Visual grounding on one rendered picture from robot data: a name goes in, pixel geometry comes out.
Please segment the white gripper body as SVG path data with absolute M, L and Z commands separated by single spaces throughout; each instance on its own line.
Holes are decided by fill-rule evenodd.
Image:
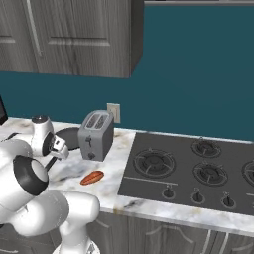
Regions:
M 51 155 L 59 159 L 66 159 L 69 155 L 67 145 L 64 145 L 62 147 L 53 147 L 51 150 Z

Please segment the black frying pan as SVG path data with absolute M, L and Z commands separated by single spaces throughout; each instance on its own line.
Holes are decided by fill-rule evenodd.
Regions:
M 77 127 L 68 127 L 64 128 L 56 133 L 57 136 L 65 140 L 65 144 L 68 147 L 69 151 L 75 150 L 79 148 L 78 138 L 77 138 Z M 47 171 L 53 166 L 56 160 L 61 160 L 57 157 L 52 157 L 49 162 L 46 164 L 45 168 Z

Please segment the grey two-slot toaster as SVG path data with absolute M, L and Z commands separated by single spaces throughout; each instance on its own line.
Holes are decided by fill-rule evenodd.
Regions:
M 113 123 L 113 114 L 106 110 L 95 110 L 85 117 L 77 132 L 84 160 L 104 161 L 113 143 Z

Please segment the black appliance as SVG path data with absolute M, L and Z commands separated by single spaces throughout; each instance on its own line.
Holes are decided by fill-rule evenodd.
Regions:
M 3 125 L 8 120 L 8 115 L 0 95 L 0 125 Z

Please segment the grey wood base cupboard door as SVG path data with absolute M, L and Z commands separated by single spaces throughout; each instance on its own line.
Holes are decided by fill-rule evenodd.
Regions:
M 129 254 L 126 216 L 100 212 L 87 225 L 87 232 L 99 248 L 100 254 Z
M 217 235 L 218 254 L 226 233 Z M 229 233 L 223 254 L 254 254 L 254 237 Z
M 0 224 L 0 254 L 53 254 L 55 249 L 49 233 L 25 237 L 11 224 Z
M 130 254 L 200 254 L 208 230 L 129 217 L 128 231 Z

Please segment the black hob knob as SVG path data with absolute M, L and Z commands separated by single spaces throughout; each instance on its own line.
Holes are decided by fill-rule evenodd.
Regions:
M 191 194 L 191 200 L 194 203 L 204 203 L 205 197 L 200 193 L 199 189 L 195 189 L 194 192 Z
M 221 204 L 226 208 L 233 209 L 236 207 L 235 200 L 230 197 L 230 194 L 228 192 L 223 193 L 223 198 L 220 201 Z
M 176 193 L 173 190 L 171 185 L 167 185 L 166 188 L 162 191 L 162 195 L 164 198 L 172 200 L 176 197 Z

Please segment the dark grey gas hob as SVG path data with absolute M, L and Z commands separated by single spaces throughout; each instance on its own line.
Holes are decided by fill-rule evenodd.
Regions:
M 172 200 L 162 195 L 167 185 L 176 193 Z M 204 203 L 191 200 L 195 189 Z M 235 200 L 235 208 L 221 204 L 224 192 Z M 118 193 L 254 215 L 254 144 L 138 133 Z

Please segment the grey extractor hood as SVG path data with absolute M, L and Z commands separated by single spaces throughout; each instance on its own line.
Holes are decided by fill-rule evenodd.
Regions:
M 233 6 L 254 7 L 254 0 L 144 0 L 145 6 Z

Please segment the white wall outlet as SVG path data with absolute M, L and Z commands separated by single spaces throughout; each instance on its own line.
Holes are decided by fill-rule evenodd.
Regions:
M 120 105 L 116 103 L 108 103 L 107 110 L 113 114 L 114 122 L 120 122 Z

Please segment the grey wood wall cupboard door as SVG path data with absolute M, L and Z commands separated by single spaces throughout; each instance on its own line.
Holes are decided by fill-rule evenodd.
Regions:
M 31 0 L 40 73 L 128 77 L 128 0 Z
M 0 0 L 0 71 L 38 71 L 22 0 Z

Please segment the grey wall cupboard side panel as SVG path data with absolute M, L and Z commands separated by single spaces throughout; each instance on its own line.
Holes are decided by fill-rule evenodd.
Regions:
M 130 63 L 134 72 L 143 55 L 144 0 L 131 0 Z

